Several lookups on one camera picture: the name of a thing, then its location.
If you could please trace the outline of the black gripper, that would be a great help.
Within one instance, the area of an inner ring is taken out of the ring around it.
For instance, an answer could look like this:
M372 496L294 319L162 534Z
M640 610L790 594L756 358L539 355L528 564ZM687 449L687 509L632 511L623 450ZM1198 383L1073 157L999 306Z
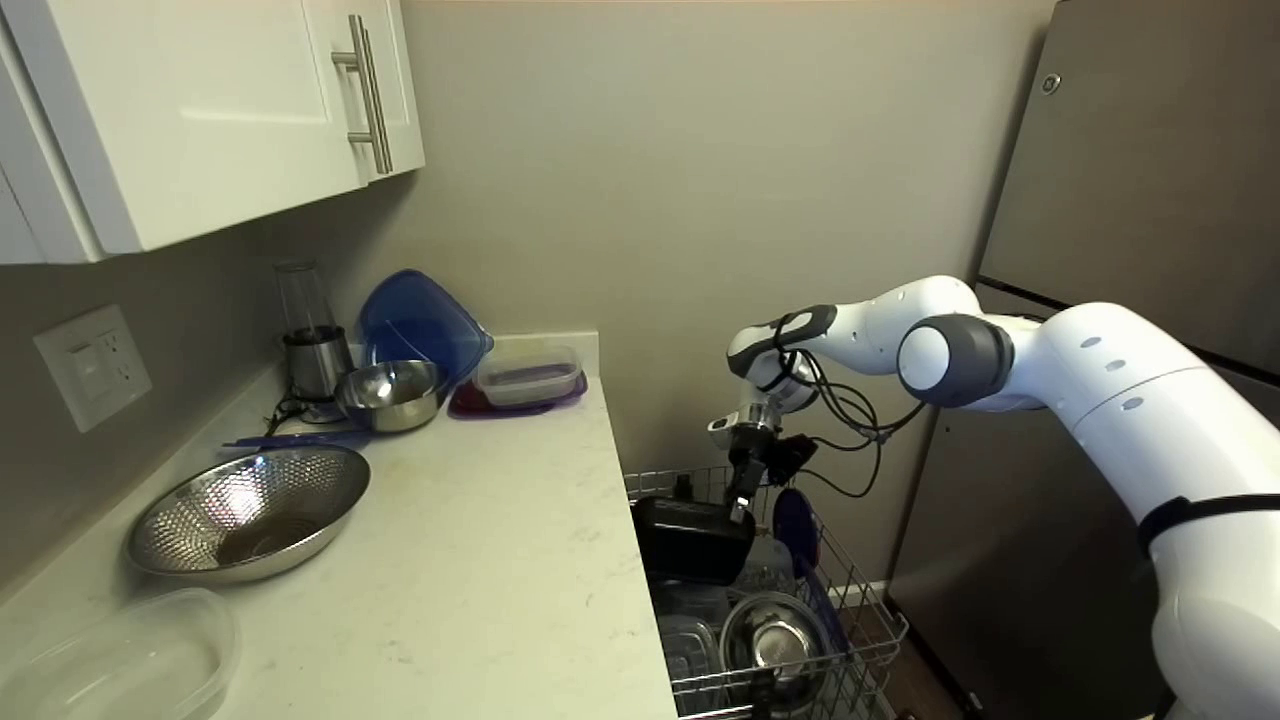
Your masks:
M748 515L759 489L788 483L814 454L808 434L785 434L765 407L716 414L706 434L728 454L725 511L730 521Z

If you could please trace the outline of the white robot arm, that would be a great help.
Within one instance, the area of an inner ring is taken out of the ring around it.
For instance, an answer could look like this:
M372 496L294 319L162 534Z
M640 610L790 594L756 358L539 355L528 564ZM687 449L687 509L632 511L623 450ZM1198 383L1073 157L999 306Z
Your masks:
M1280 720L1280 426L1110 299L1003 316L955 277L748 322L728 370L773 424L838 365L930 407L1047 411L1126 509L1157 571L1152 656L1176 720Z

